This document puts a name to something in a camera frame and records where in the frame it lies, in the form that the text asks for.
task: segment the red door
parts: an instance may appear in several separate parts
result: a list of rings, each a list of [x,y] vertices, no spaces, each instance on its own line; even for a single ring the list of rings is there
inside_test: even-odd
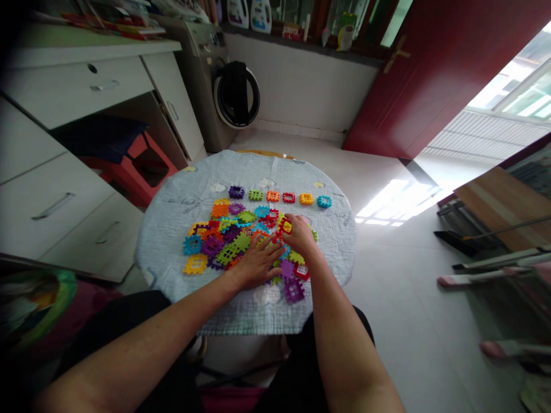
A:
[[[414,158],[549,21],[549,0],[414,0],[343,149]]]

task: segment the pile of toy blocks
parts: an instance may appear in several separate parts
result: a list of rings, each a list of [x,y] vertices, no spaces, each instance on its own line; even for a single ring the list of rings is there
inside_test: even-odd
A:
[[[232,186],[229,191],[231,198],[241,200],[244,190],[240,186]],[[262,200],[262,191],[251,190],[250,200]],[[295,195],[284,193],[284,202],[295,202]],[[275,191],[268,191],[266,199],[278,202],[280,195]],[[311,194],[301,194],[302,204],[311,205],[314,199]],[[320,196],[317,204],[322,208],[331,206],[331,198]],[[229,198],[218,199],[214,202],[210,221],[195,223],[183,242],[184,255],[189,259],[184,267],[185,274],[202,274],[207,268],[227,271],[234,267],[249,248],[251,240],[260,235],[259,243],[270,233],[277,236],[273,242],[283,243],[281,234],[291,232],[291,223],[284,214],[277,209],[260,205],[254,211],[249,211],[239,202],[231,202]],[[312,231],[317,241],[317,233]],[[276,276],[267,283],[276,285],[283,281],[285,298],[289,303],[296,303],[304,299],[302,283],[308,281],[310,273],[304,258],[296,251],[284,244],[285,253],[274,266],[280,267],[281,276]]]

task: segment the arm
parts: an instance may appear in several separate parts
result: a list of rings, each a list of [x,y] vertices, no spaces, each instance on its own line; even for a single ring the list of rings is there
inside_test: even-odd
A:
[[[90,355],[37,398],[40,412],[134,411],[166,374],[195,333],[239,291],[281,273],[269,269],[285,250],[249,248],[230,271]],[[255,246],[256,237],[251,242]]]
[[[317,359],[333,412],[405,412],[385,366],[356,311],[331,272],[303,217],[286,214],[283,240],[301,254],[311,274]]]

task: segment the leg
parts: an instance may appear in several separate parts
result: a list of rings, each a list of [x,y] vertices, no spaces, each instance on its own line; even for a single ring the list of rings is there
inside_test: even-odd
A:
[[[143,291],[112,301],[86,323],[63,356],[56,376],[169,305],[170,301],[160,291]],[[138,412],[203,411],[195,374],[184,357],[186,350],[144,400]]]
[[[373,333],[366,316],[356,307],[354,309],[373,341]],[[275,374],[254,411],[327,412],[325,391],[317,363],[313,314],[304,323],[300,334],[287,336],[287,343],[291,349],[289,359]]]

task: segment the round table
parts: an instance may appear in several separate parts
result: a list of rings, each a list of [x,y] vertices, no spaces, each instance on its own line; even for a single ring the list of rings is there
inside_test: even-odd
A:
[[[356,225],[350,203],[339,187],[305,161],[226,150],[168,178],[149,205],[139,232],[135,260],[137,266],[153,278],[153,289],[161,290],[175,302],[222,274],[209,267],[200,275],[183,274],[189,256],[183,255],[182,248],[190,228],[196,222],[210,219],[214,201],[227,198],[231,185],[245,189],[242,200],[231,201],[243,204],[250,211],[267,205],[283,213],[306,216],[318,234],[318,245],[339,283],[345,285],[350,280],[356,251]],[[263,200],[250,201],[251,189],[263,191]],[[268,190],[279,191],[280,195],[292,192],[296,202],[286,203],[281,197],[279,202],[267,202]],[[330,196],[332,206],[324,209],[315,201],[312,205],[302,205],[298,200],[301,193],[311,193],[314,200],[320,195]],[[283,281],[240,292],[202,327],[199,334],[300,332],[312,312],[310,281],[304,283],[305,299],[294,304],[287,303],[282,284]]]

